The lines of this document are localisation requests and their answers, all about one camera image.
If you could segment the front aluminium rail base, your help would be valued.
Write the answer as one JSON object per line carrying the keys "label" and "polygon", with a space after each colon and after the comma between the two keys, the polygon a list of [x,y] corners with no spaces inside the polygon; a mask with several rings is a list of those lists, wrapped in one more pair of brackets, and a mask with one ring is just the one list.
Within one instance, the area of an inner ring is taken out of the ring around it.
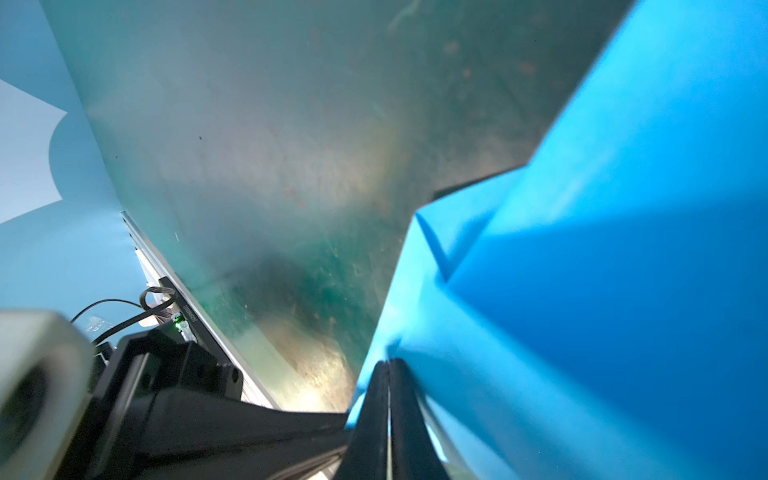
{"label": "front aluminium rail base", "polygon": [[155,247],[135,224],[130,215],[123,211],[121,216],[134,243],[136,255],[147,279],[147,285],[159,287],[168,284],[178,292],[183,306],[175,307],[175,310],[180,312],[188,324],[187,327],[182,329],[182,334],[188,333],[189,337],[194,336],[202,346],[208,348],[212,353],[222,353],[241,370],[244,375],[243,391],[241,394],[243,401],[262,407],[282,410],[282,406],[276,398],[249,370],[246,359],[236,351],[234,345],[220,332],[220,329],[212,322],[203,307],[167,265],[164,258],[156,251]]}

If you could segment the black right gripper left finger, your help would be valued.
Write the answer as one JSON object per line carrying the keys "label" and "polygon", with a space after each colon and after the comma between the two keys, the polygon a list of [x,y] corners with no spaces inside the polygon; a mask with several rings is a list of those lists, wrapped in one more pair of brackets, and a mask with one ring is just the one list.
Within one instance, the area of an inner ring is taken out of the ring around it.
{"label": "black right gripper left finger", "polygon": [[351,441],[336,471],[340,479],[387,476],[389,366],[379,361],[371,376]]}

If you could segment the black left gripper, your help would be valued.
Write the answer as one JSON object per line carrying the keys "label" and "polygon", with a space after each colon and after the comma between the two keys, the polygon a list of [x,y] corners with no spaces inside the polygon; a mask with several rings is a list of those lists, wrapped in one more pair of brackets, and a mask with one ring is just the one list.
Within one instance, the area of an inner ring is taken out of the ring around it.
{"label": "black left gripper", "polygon": [[307,479],[351,439],[343,414],[235,401],[240,369],[162,332],[128,336],[102,366],[56,479]]}

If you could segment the cyan paper sheet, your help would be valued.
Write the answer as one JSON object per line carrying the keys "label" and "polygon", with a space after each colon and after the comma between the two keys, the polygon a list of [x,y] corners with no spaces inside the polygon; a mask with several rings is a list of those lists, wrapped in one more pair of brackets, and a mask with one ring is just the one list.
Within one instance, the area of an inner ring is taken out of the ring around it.
{"label": "cyan paper sheet", "polygon": [[404,360],[482,479],[767,475],[767,5],[640,1],[522,168],[418,210]]}

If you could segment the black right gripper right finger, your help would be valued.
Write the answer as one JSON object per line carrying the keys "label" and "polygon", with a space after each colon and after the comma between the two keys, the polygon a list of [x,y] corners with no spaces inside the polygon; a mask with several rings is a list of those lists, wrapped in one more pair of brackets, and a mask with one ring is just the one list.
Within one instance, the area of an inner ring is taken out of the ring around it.
{"label": "black right gripper right finger", "polygon": [[393,478],[448,480],[419,406],[415,380],[402,359],[389,362],[389,390]]}

